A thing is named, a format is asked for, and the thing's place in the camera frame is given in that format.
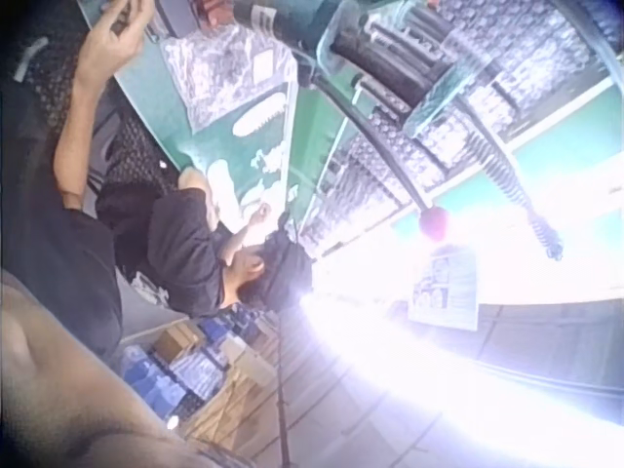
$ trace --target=bright light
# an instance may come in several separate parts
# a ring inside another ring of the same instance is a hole
[[[174,429],[177,428],[178,424],[179,424],[179,417],[172,416],[167,421],[167,429],[169,429],[170,431],[173,431]]]
[[[301,305],[319,337],[370,382],[443,411],[482,444],[552,466],[624,466],[622,426],[487,374],[360,305],[313,296]]]

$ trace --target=table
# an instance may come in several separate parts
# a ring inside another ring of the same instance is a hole
[[[98,21],[104,3],[105,0],[78,1],[90,27]],[[115,78],[145,127],[178,169],[195,165],[206,171],[215,161],[224,160],[227,162],[238,202],[246,194],[249,195],[250,191],[253,196],[262,196],[262,190],[257,189],[262,180],[265,188],[277,185],[271,191],[270,203],[275,216],[283,211],[287,202],[287,179],[298,91],[296,83],[285,83],[274,88],[193,135],[185,105],[177,92],[159,45],[145,38],[141,55],[120,70]],[[257,103],[276,92],[287,95],[286,112],[250,136],[233,136],[234,123]],[[285,143],[286,150],[278,173],[264,174],[252,166],[251,161],[258,150],[267,154],[282,142]],[[221,207],[222,220],[233,231],[242,227],[244,222],[240,207],[238,208],[238,213],[224,213]]]

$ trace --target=poster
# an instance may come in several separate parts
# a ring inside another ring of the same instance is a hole
[[[479,301],[474,251],[444,246],[432,253],[411,290],[409,319],[438,327],[477,329]]]

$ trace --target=clear plastic bag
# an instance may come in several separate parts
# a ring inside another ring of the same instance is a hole
[[[296,76],[290,49],[240,25],[167,39],[161,50],[193,134]]]

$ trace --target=red ball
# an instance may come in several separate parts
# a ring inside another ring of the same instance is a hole
[[[442,242],[447,237],[449,212],[444,208],[432,207],[420,214],[420,232],[434,242]]]

